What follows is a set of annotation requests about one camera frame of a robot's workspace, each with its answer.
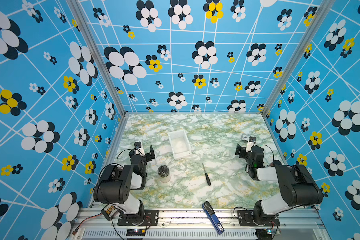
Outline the black handled screwdriver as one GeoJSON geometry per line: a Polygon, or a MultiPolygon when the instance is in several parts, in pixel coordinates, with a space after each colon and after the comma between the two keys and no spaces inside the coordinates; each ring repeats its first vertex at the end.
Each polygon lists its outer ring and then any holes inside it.
{"type": "Polygon", "coordinates": [[[212,183],[211,183],[211,180],[210,180],[209,175],[208,175],[208,173],[207,173],[207,170],[206,170],[206,168],[205,168],[205,165],[202,164],[202,166],[203,166],[203,170],[204,170],[204,174],[205,174],[205,178],[206,178],[207,184],[208,184],[208,186],[211,186],[212,183]]]}

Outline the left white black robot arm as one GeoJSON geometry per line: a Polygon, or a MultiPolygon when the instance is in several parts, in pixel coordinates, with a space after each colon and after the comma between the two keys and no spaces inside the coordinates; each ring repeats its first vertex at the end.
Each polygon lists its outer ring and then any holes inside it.
{"type": "Polygon", "coordinates": [[[152,146],[145,153],[140,142],[130,149],[130,164],[124,166],[118,163],[106,165],[100,173],[98,183],[93,192],[95,202],[105,204],[101,210],[103,216],[112,221],[119,213],[120,226],[152,224],[152,218],[157,211],[146,211],[143,202],[133,195],[131,190],[144,189],[147,182],[147,163],[156,156],[152,146]]]}

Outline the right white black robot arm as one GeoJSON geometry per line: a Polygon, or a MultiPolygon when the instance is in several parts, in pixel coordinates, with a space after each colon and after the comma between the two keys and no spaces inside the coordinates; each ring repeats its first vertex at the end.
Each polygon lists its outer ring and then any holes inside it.
{"type": "Polygon", "coordinates": [[[254,181],[275,182],[280,192],[268,199],[259,200],[252,210],[253,222],[265,226],[278,214],[294,207],[321,204],[322,190],[318,187],[304,165],[264,166],[264,149],[260,146],[236,146],[235,155],[246,161],[246,173],[254,181]]]}

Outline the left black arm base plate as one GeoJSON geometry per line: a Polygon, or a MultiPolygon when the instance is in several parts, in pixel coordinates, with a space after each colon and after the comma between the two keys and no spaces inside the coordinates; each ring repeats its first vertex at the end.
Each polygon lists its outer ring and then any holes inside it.
{"type": "Polygon", "coordinates": [[[120,213],[118,219],[118,226],[136,226],[136,227],[150,227],[157,226],[159,220],[159,211],[158,210],[144,210],[140,211],[137,214],[126,215],[120,213]]]}

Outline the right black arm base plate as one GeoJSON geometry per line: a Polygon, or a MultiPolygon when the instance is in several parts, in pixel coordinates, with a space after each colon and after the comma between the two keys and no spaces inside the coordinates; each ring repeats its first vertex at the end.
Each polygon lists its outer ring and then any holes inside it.
{"type": "Polygon", "coordinates": [[[265,215],[262,213],[254,213],[253,210],[238,210],[236,217],[241,227],[279,227],[280,220],[276,215],[265,215]]]}

